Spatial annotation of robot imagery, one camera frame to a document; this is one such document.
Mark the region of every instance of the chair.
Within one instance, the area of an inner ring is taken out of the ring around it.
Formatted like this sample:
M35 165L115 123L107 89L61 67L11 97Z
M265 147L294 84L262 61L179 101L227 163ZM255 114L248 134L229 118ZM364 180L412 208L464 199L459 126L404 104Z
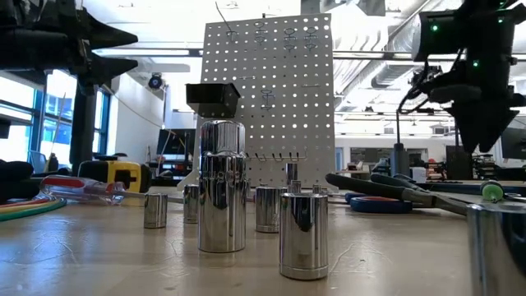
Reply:
M38 151L30 151L30 160L35 173L43 173L46 167L46 155Z

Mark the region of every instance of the black box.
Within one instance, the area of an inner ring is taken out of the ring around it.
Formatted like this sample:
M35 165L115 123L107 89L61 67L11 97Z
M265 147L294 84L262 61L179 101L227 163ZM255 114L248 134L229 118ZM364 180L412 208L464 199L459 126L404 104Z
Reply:
M187 105L204 118L234 118L240 97L233 83L187 84Z

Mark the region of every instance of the workbench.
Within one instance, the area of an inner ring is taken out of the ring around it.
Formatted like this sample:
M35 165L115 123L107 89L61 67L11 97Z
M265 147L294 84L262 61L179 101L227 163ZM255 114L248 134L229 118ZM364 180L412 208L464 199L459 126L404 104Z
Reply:
M470 294L465 218L442 210L366 215L331 205L325 280L278 272L279 235L254 231L247 247L197 250L197 224L168 204L166 229L143 229L139 206L70 203L0 223L0 295L360 295Z

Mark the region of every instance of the shiny steel cylinder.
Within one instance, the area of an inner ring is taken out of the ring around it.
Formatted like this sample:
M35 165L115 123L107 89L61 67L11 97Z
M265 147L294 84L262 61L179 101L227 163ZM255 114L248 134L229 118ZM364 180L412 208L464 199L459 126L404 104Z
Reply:
M205 252L236 252L245 247L245 127L214 120L201 126L198 246Z
M157 229L166 227L168 194L145 194L144 227Z
M279 214L279 273L317 280L328 273L327 195L285 193Z
M321 185L320 184L314 184L312 185L312 193L314 194L321 194Z
M199 185L185 185L182 195L183 222L195 224L197 223L197 207L199 206Z
M293 180L298 180L298 164L297 163L287 163L285 165L285 173L287 174L287 186Z
M288 193L301 193L302 192L302 182L298 180L290 181L290 184L287 188Z
M526 294L526 206L468 206L473 296Z
M256 231L270 234L279 232L279 205L281 195L286 192L285 187L256 188Z

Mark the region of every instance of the stacked cylinder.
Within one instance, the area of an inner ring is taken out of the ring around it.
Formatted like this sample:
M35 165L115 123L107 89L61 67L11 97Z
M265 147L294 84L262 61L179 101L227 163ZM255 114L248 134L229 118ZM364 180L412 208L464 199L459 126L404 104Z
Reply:
M199 249L236 252L245 247L245 127L213 120L201 126Z

